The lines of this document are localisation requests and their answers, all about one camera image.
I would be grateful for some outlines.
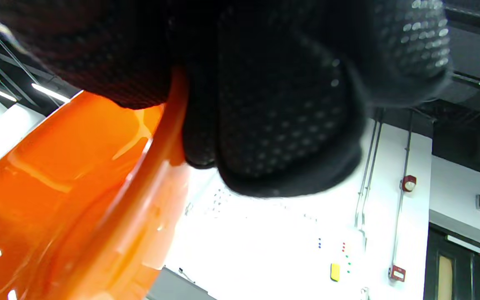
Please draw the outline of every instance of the metal pipe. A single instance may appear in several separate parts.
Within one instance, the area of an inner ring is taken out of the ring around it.
[[[455,82],[469,85],[480,90],[480,77],[472,76],[459,71],[453,71],[451,78]]]
[[[424,116],[427,120],[431,121],[431,123],[435,123],[435,122],[438,121],[437,118],[435,118],[435,117],[433,117],[433,116],[430,116],[430,115],[428,115],[428,114],[425,114],[425,112],[422,112],[421,110],[419,110],[419,109],[417,109],[417,108],[415,108],[415,107],[411,108],[410,110],[412,110],[412,111],[415,112],[415,113],[420,114],[421,116]]]
[[[183,275],[188,281],[190,281],[191,283],[196,283],[195,281],[193,281],[192,279],[190,279],[190,277],[188,277],[188,275],[185,274],[184,270],[182,268],[179,268],[179,273],[181,273],[181,275]]]
[[[455,26],[457,23],[461,23],[480,29],[480,10],[448,4],[444,5],[444,8],[445,15],[450,22],[449,25]]]
[[[406,176],[406,171],[408,167],[408,156],[410,154],[410,139],[412,137],[412,117],[413,117],[413,112],[410,112],[410,119],[408,121],[408,138],[407,138],[407,145],[406,145],[406,155],[405,155],[405,167],[403,168],[403,176],[402,176],[402,182],[403,178]],[[392,250],[392,265],[395,264],[395,260],[398,257],[398,242],[399,242],[399,225],[400,225],[400,217],[401,217],[401,211],[403,210],[403,196],[405,195],[405,191],[402,188],[403,186],[400,185],[400,198],[397,203],[397,216],[396,216],[396,233],[394,235],[394,249]]]
[[[368,175],[368,167],[370,166],[370,157],[372,154],[373,142],[375,141],[376,130],[377,130],[377,120],[375,120],[375,125],[373,126],[372,139],[370,141],[370,148],[368,150],[366,166],[364,167],[364,175],[362,176],[362,183],[360,184],[360,190],[358,190],[357,207],[355,207],[355,228],[358,228],[358,207],[362,203],[362,195],[364,194],[364,186],[366,185],[366,176]]]
[[[20,100],[20,99],[21,99],[21,97],[18,97],[13,91],[11,91],[11,90],[6,86],[6,84],[5,84],[3,81],[0,80],[0,83],[1,83],[1,85],[6,89],[6,91],[8,91],[8,93],[9,93],[12,97],[14,97],[14,99],[17,99],[17,100]]]
[[[368,201],[368,197],[370,196],[370,190],[372,185],[372,178],[373,178],[373,168],[375,168],[375,160],[377,159],[377,150],[379,149],[379,140],[381,139],[381,130],[383,129],[383,119],[381,115],[381,121],[379,121],[379,131],[377,131],[377,141],[375,142],[375,150],[373,151],[373,161],[372,167],[370,168],[370,177],[368,178],[368,186],[366,186],[366,195],[364,196],[364,203],[362,204],[362,212],[360,213],[362,216],[362,225],[360,228],[362,229],[365,224],[365,214],[364,208],[366,207],[366,201]]]

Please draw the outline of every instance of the red alarm box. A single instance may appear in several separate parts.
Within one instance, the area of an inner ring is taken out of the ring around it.
[[[414,190],[415,187],[416,187],[416,177],[414,177],[413,175],[407,175],[403,178],[401,188],[405,192],[412,192],[412,190]]]
[[[396,265],[392,265],[390,268],[390,279],[395,281],[405,282],[406,271]]]

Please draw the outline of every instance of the ceiling beam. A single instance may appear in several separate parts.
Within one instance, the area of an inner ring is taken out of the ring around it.
[[[16,66],[16,67],[20,67],[20,65],[14,60],[12,59],[11,57],[8,57],[7,55],[4,55],[2,53],[0,53],[0,59],[6,63],[10,63],[11,65],[13,66]],[[57,76],[55,76],[54,74],[49,74],[48,72],[44,72],[42,70],[39,70],[35,67],[32,67],[32,66],[29,66],[25,63],[22,63],[22,65],[27,69],[29,70],[29,72],[31,72],[32,74],[35,74],[35,75],[38,75],[46,80],[49,80],[50,82],[52,83],[56,83],[56,84],[59,84],[61,86],[65,86],[65,85],[69,85],[69,83],[67,83],[66,81],[64,80],[61,80],[60,78],[58,78]]]
[[[0,76],[5,78],[8,83],[11,84],[12,87],[14,87],[20,94],[25,98],[25,100],[29,101],[32,105],[36,107],[40,107],[40,105],[36,104],[3,70],[0,68]]]
[[[480,90],[480,77],[472,76],[459,71],[453,71],[452,79],[455,82],[470,85],[471,87]]]
[[[446,4],[445,14],[449,21],[455,21],[480,28],[480,11]]]

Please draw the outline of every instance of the gloved hand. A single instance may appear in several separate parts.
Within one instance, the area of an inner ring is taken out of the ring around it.
[[[427,99],[450,66],[440,0],[0,0],[0,22],[124,108],[163,103],[171,66],[186,65],[187,161],[257,197],[340,183],[367,108]]]

